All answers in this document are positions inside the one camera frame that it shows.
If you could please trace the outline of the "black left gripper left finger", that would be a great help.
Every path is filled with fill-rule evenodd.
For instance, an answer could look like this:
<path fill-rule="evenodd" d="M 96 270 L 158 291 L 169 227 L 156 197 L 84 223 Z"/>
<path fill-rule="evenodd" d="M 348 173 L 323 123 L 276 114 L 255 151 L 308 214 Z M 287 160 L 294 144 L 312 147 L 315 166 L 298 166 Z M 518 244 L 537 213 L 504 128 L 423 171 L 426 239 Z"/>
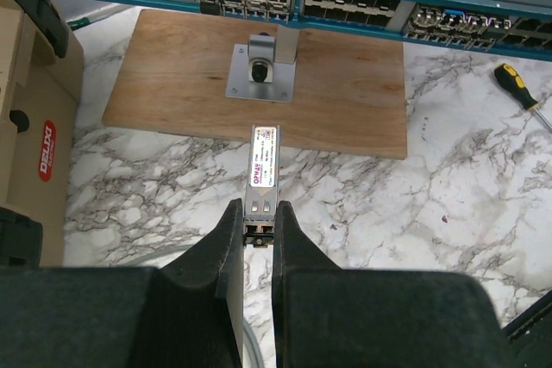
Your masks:
<path fill-rule="evenodd" d="M 243 207 L 167 265 L 1 273 L 4 367 L 239 367 Z"/>

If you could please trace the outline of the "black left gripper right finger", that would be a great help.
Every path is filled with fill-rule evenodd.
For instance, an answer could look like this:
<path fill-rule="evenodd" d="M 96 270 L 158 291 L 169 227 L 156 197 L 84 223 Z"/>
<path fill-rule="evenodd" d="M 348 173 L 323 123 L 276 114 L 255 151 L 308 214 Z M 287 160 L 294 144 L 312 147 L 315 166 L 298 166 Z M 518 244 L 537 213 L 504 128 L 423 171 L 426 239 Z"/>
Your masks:
<path fill-rule="evenodd" d="M 510 367 L 490 297 L 465 274 L 342 269 L 279 204 L 273 322 L 280 367 Z"/>

